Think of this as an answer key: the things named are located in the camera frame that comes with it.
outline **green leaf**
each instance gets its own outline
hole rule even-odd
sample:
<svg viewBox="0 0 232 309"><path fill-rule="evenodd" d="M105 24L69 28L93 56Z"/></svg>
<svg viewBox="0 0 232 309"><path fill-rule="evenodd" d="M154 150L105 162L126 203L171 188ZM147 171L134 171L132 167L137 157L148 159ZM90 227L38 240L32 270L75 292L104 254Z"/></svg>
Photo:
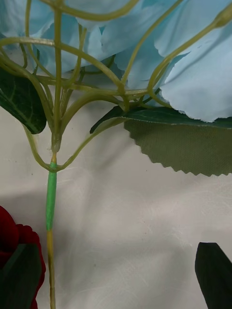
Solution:
<svg viewBox="0 0 232 309"><path fill-rule="evenodd" d="M132 120L124 128L153 163L194 175L232 172L232 130Z"/></svg>
<svg viewBox="0 0 232 309"><path fill-rule="evenodd" d="M119 106L114 107L104 117L102 117L90 130L93 133L96 128L104 121L111 118L127 118L131 120L138 120L150 123L170 124L170 125L188 125L188 126L210 126L221 128L232 128L232 117L219 118L216 121L209 123L201 120L191 119L185 114L181 114L178 111L166 108L158 107L153 109L147 109L143 107L136 107L129 112L124 112Z"/></svg>
<svg viewBox="0 0 232 309"><path fill-rule="evenodd" d="M216 243L199 243L195 272L208 309L231 309L232 263Z"/></svg>
<svg viewBox="0 0 232 309"><path fill-rule="evenodd" d="M29 79L0 68L0 106L24 124L32 134L46 126L40 97Z"/></svg>
<svg viewBox="0 0 232 309"><path fill-rule="evenodd" d="M0 269L0 308L30 309L42 266L36 244L20 244Z"/></svg>
<svg viewBox="0 0 232 309"><path fill-rule="evenodd" d="M194 175L232 173L232 117L206 123L165 107L124 112L116 106L90 133L113 118L129 120L124 128L153 163Z"/></svg>

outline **flower stem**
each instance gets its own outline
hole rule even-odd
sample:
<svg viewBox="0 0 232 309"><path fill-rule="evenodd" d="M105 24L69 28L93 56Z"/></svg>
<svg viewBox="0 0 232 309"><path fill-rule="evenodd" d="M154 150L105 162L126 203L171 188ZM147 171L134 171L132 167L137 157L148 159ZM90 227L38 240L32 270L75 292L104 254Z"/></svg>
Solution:
<svg viewBox="0 0 232 309"><path fill-rule="evenodd" d="M47 254L48 254L49 282L50 282L50 307L51 307L51 309L56 309L55 268L54 268L52 229L47 231Z"/></svg>
<svg viewBox="0 0 232 309"><path fill-rule="evenodd" d="M53 153L50 167L51 168L57 167L56 153ZM56 202L56 191L57 191L57 173L49 172L48 183L47 183L46 227L47 227L47 253L48 253L48 267L49 267L51 309L56 309L55 268L54 268L53 233L52 233L52 225L53 225L55 202Z"/></svg>

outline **leaf underside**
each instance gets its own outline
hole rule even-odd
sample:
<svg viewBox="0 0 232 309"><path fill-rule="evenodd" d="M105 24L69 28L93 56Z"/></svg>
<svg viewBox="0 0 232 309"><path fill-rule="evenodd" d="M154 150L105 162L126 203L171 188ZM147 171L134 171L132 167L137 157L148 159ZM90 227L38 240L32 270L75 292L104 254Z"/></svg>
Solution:
<svg viewBox="0 0 232 309"><path fill-rule="evenodd" d="M208 309L231 309L232 263L216 243L199 243L195 272Z"/></svg>
<svg viewBox="0 0 232 309"><path fill-rule="evenodd" d="M111 118L128 119L124 128L153 163L162 163L194 175L228 175L232 172L232 117L213 123L188 118L169 108L114 107L91 129Z"/></svg>
<svg viewBox="0 0 232 309"><path fill-rule="evenodd" d="M0 106L24 124L32 134L46 126L40 97L29 79L0 68Z"/></svg>

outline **dark green leaf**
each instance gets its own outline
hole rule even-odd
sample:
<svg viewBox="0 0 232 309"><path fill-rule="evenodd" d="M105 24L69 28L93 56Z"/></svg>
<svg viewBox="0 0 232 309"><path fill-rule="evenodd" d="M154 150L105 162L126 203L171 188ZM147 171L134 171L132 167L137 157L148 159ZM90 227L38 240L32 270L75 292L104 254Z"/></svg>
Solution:
<svg viewBox="0 0 232 309"><path fill-rule="evenodd" d="M29 309L41 271L37 245L18 245L4 268L0 269L0 308Z"/></svg>
<svg viewBox="0 0 232 309"><path fill-rule="evenodd" d="M133 120L124 128L153 163L194 175L232 173L232 130Z"/></svg>
<svg viewBox="0 0 232 309"><path fill-rule="evenodd" d="M231 309L232 263L216 243L200 242L195 271L208 309Z"/></svg>
<svg viewBox="0 0 232 309"><path fill-rule="evenodd" d="M210 126L210 127L222 127L232 128L232 117L230 118L219 118L216 121L209 123L201 120L195 120L188 118L185 114L181 114L171 108L158 107L153 109L146 109L143 107L136 107L129 112L124 112L119 106L114 107L101 118L92 128L93 133L96 128L104 121L111 118L127 118L131 120L139 120L144 122L159 123L159 124L170 124L170 125L189 125L189 126Z"/></svg>
<svg viewBox="0 0 232 309"><path fill-rule="evenodd" d="M24 124L32 134L46 126L40 97L30 80L0 68L0 106Z"/></svg>

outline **red rose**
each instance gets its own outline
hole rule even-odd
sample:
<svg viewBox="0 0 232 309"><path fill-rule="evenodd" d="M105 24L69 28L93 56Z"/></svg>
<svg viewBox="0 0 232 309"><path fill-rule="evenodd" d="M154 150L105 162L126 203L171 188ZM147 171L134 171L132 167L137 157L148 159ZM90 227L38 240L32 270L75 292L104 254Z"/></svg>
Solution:
<svg viewBox="0 0 232 309"><path fill-rule="evenodd" d="M42 273L30 307L31 309L37 309L38 307L35 298L38 290L44 282L46 271L39 236L33 232L32 228L28 225L16 225L11 215L0 206L0 269L4 267L20 243L34 243L39 249Z"/></svg>

